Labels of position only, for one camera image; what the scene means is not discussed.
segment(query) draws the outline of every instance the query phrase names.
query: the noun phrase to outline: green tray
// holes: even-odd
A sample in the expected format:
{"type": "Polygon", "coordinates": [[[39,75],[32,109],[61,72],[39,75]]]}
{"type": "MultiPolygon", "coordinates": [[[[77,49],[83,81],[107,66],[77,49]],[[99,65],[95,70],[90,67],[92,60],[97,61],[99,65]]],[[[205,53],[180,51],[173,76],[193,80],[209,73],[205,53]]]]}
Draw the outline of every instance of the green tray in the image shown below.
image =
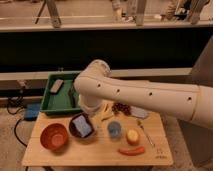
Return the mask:
{"type": "MultiPolygon", "coordinates": [[[[81,112],[79,106],[72,108],[68,91],[72,86],[74,79],[79,72],[72,72],[67,74],[51,74],[44,91],[44,96],[41,103],[40,111],[47,115],[58,114],[76,114],[81,112]],[[64,80],[62,87],[57,94],[50,93],[50,88],[56,79],[64,80]]],[[[74,92],[75,104],[78,104],[78,93],[74,92]]]]}

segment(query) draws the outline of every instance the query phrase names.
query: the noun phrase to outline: red pepper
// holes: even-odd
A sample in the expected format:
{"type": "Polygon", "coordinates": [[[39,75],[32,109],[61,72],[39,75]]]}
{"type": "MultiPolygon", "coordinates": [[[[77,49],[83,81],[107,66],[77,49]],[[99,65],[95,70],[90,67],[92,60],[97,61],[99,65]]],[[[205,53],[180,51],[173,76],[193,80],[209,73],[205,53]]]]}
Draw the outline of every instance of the red pepper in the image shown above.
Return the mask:
{"type": "Polygon", "coordinates": [[[118,149],[118,152],[127,155],[127,156],[136,156],[145,152],[145,148],[140,146],[134,149],[126,150],[126,149],[118,149]]]}

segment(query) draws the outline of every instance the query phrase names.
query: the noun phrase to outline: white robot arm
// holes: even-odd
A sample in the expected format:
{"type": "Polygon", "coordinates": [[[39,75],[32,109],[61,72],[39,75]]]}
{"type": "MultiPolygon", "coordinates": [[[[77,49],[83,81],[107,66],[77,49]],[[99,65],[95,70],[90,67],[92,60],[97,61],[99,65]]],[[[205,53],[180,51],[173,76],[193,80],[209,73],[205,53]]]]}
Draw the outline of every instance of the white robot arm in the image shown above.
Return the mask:
{"type": "Polygon", "coordinates": [[[75,79],[79,105],[95,113],[108,99],[143,109],[168,114],[213,130],[213,88],[193,84],[167,84],[149,81],[124,81],[109,78],[110,67],[94,60],[75,79]]]}

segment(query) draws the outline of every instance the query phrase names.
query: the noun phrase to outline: brown bowl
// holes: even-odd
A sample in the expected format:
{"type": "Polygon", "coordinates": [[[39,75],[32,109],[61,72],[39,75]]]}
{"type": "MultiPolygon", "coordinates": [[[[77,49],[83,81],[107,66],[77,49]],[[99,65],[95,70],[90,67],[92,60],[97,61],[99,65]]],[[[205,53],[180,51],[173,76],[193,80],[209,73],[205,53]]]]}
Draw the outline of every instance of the brown bowl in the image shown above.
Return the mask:
{"type": "Polygon", "coordinates": [[[61,148],[68,140],[68,133],[64,125],[54,123],[47,126],[40,137],[42,146],[49,150],[61,148]]]}

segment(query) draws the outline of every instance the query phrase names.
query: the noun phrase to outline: yellow fruit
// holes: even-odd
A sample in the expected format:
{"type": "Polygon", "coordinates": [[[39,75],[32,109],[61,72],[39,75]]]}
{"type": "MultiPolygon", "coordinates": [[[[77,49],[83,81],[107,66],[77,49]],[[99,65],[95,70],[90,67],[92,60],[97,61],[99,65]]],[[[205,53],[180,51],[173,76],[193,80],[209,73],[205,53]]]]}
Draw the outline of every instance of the yellow fruit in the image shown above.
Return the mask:
{"type": "Polygon", "coordinates": [[[140,135],[138,131],[130,129],[126,133],[126,139],[130,145],[138,145],[140,141],[140,135]]]}

